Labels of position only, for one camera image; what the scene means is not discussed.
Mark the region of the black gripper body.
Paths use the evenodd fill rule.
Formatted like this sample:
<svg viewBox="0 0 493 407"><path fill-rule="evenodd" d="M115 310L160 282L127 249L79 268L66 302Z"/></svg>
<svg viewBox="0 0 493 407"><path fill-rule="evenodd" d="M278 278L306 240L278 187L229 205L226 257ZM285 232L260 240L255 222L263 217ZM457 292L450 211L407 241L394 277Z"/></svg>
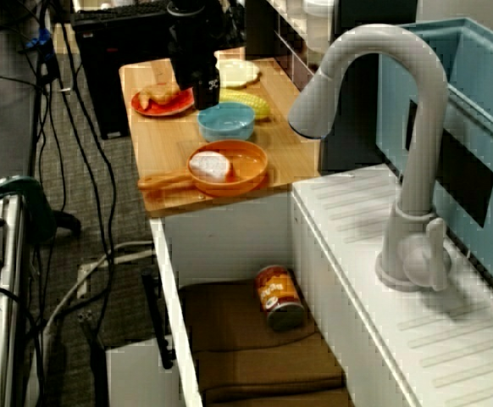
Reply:
<svg viewBox="0 0 493 407"><path fill-rule="evenodd" d="M214 52L221 37L220 10L169 10L169 52L173 70L191 67L198 77L219 75Z"/></svg>

